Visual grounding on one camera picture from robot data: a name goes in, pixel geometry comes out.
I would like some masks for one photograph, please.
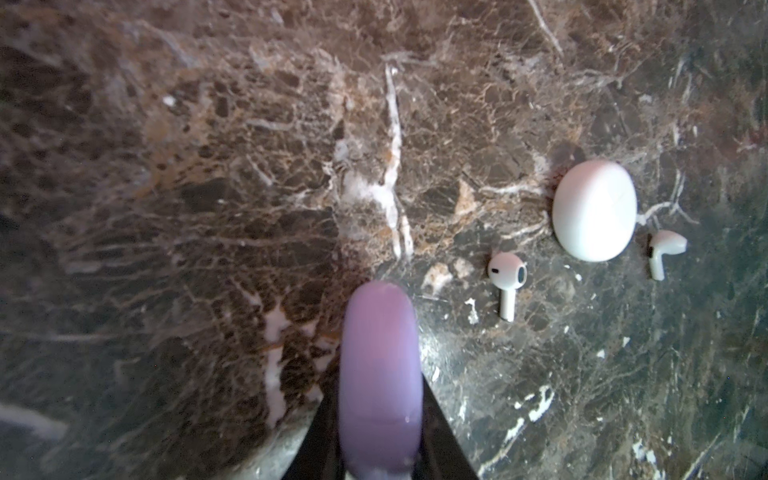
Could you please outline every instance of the purple object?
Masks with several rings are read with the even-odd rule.
[[[344,319],[339,440],[358,478],[413,469],[422,436],[419,328],[405,292],[373,281],[355,290]]]

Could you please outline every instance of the white earbud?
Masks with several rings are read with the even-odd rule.
[[[688,246],[688,240],[679,233],[669,230],[659,230],[650,240],[650,275],[654,280],[664,280],[664,265],[662,255],[678,255]]]
[[[501,252],[488,264],[488,276],[502,291],[502,304],[498,315],[512,322],[515,320],[515,294],[528,278],[528,270],[520,257],[514,253]]]

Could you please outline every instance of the earbud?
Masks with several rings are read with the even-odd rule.
[[[528,270],[520,257],[514,253],[501,252],[495,255],[488,264],[488,276],[502,291],[502,304],[498,315],[513,322],[515,320],[515,294],[528,278]]]
[[[650,240],[650,276],[654,280],[664,280],[664,265],[662,255],[678,255],[688,246],[688,240],[679,233],[669,230],[659,230]]]

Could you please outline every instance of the marble surface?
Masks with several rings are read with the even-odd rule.
[[[15,0],[0,22],[0,477],[279,478],[379,278],[412,295],[481,477],[765,478],[764,2]],[[607,263],[549,220],[589,158],[637,187]],[[655,283],[660,228],[689,250]],[[528,263],[513,323],[498,250]]]

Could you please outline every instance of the white egg-shaped object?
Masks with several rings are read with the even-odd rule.
[[[619,164],[590,160],[571,168],[552,205],[554,234],[565,250],[586,262],[604,262],[629,244],[637,221],[637,195]]]

